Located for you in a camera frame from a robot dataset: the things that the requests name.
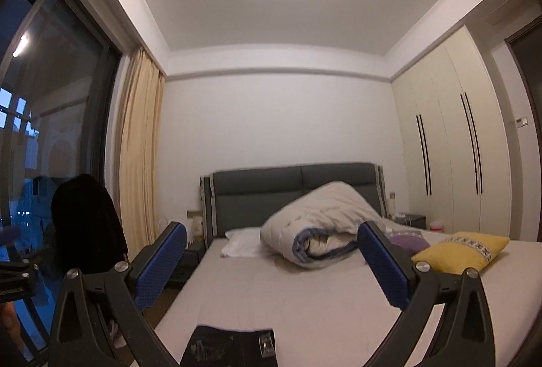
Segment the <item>beige curtain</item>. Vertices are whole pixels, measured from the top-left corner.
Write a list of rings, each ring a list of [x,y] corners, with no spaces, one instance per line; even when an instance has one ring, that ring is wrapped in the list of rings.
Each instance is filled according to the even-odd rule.
[[[116,123],[118,202],[129,258],[159,235],[155,171],[163,91],[159,66],[138,48],[121,80]]]

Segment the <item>grey upholstered headboard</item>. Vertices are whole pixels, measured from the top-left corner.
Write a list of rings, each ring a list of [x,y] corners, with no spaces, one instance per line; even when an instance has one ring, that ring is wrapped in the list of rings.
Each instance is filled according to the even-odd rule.
[[[383,167],[330,163],[249,168],[214,172],[200,178],[204,241],[229,230],[260,227],[279,209],[328,183],[355,188],[381,217],[388,215]]]

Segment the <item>black jeans pants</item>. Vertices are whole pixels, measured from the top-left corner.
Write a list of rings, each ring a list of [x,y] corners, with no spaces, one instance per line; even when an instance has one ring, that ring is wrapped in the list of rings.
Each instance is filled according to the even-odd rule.
[[[181,367],[278,366],[272,328],[237,331],[197,326],[181,361]]]

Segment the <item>room door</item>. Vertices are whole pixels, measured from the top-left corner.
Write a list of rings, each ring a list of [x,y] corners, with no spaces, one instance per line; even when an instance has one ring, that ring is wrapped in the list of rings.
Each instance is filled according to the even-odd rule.
[[[521,239],[541,240],[541,18],[536,18],[505,40],[521,80],[524,104],[516,110],[520,139],[523,196]]]

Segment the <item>white pillow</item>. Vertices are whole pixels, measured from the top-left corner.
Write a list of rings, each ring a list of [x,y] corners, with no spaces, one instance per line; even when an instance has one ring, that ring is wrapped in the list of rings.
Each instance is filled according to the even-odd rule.
[[[226,245],[222,248],[224,258],[263,257],[267,249],[260,237],[260,228],[242,228],[225,233]]]

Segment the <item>rolled white duvet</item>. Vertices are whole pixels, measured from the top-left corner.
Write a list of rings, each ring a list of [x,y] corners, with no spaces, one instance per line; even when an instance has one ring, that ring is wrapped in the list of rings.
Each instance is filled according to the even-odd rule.
[[[391,221],[382,218],[354,187],[335,181],[272,214],[261,227],[260,238],[289,262],[316,269],[354,252],[358,228],[366,221],[391,231]]]

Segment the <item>purple pillow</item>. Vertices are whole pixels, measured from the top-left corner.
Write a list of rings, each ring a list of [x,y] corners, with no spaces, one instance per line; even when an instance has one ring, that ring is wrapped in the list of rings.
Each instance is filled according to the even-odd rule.
[[[429,242],[421,235],[400,231],[388,235],[391,244],[402,248],[410,257],[430,247]]]

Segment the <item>right dark nightstand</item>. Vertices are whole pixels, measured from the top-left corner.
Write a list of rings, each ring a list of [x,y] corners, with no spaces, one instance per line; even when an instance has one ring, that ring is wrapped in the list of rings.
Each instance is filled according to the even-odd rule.
[[[419,230],[426,229],[426,217],[423,215],[398,213],[394,216],[394,221],[397,224],[407,227],[412,227]]]

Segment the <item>cream wardrobe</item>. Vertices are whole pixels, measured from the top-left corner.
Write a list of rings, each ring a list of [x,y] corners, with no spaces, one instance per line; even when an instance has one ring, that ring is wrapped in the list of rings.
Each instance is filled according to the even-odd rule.
[[[411,212],[448,233],[511,233],[513,185],[502,111],[467,27],[392,84]]]

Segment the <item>white bed mattress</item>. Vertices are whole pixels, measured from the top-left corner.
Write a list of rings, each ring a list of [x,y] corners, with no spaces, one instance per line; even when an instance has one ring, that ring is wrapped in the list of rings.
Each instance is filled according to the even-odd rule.
[[[400,311],[390,306],[360,252],[319,270],[279,255],[224,258],[212,242],[156,334],[180,360],[198,325],[271,328],[281,366],[362,366]],[[508,365],[541,307],[541,245],[511,241],[481,274],[495,337],[496,363]]]

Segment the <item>yellow pillow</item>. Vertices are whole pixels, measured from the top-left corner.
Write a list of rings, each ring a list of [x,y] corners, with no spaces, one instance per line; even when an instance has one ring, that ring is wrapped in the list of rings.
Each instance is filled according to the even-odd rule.
[[[467,268],[484,270],[506,248],[508,237],[457,232],[418,252],[413,262],[426,262],[434,271],[461,275]]]

